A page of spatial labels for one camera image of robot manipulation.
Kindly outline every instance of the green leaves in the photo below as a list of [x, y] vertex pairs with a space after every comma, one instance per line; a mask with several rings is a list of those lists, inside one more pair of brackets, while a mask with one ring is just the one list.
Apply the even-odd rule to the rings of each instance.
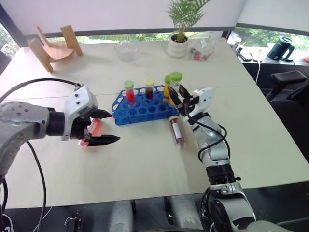
[[177, 28], [188, 28], [204, 15], [202, 7], [211, 0], [172, 0], [167, 11]]

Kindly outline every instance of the floor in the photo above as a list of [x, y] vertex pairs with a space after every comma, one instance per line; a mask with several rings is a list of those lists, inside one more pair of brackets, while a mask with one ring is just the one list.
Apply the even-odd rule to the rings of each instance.
[[[309, 205], [306, 201], [309, 182], [284, 186], [247, 189], [245, 193], [255, 212], [257, 220], [268, 220], [274, 223], [304, 218], [309, 216]], [[197, 207], [202, 194], [187, 197]], [[44, 219], [42, 232], [72, 232], [73, 221], [64, 225], [67, 217], [82, 219], [82, 232], [106, 232], [113, 203], [95, 203], [75, 206], [53, 207]], [[40, 215], [40, 208], [7, 209], [14, 223], [15, 232], [33, 231]], [[309, 220], [285, 226], [297, 232], [309, 231]], [[134, 218], [135, 230], [156, 228], [174, 228], [166, 220], [163, 198], [136, 200]]]

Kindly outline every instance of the white pot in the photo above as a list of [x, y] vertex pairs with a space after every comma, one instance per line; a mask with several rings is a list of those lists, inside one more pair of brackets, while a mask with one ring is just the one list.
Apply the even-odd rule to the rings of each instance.
[[173, 58], [184, 57], [187, 54], [189, 39], [187, 39], [186, 42], [177, 43], [177, 42], [173, 41], [171, 38], [172, 38], [172, 36], [170, 36], [170, 38], [169, 38], [168, 54]]

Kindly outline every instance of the robotic arm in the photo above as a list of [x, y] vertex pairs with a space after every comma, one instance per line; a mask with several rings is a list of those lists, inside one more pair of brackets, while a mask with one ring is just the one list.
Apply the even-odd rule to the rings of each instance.
[[46, 135], [61, 136], [61, 140], [81, 139], [88, 146], [107, 145], [120, 138], [114, 135], [92, 137], [87, 126], [90, 118], [112, 115], [98, 109], [96, 97], [85, 86], [79, 86], [65, 103], [63, 112], [53, 108], [10, 101], [0, 105], [0, 184], [3, 182], [20, 146], [31, 139]]
[[180, 85], [179, 93], [169, 87], [169, 94], [176, 109], [191, 125], [198, 143], [199, 159], [206, 168], [210, 186], [202, 203], [202, 217], [208, 227], [214, 223], [217, 232], [245, 231], [287, 231], [265, 221], [256, 221], [250, 203], [244, 194], [239, 177], [234, 176], [230, 165], [229, 147], [221, 135], [220, 125], [216, 124], [204, 111], [211, 105], [214, 88], [195, 90], [194, 95]]

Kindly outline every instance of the label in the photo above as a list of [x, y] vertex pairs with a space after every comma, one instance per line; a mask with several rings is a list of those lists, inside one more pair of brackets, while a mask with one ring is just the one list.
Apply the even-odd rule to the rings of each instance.
[[174, 130], [175, 138], [180, 139], [182, 137], [182, 134], [180, 133], [178, 122], [173, 123], [172, 126]]

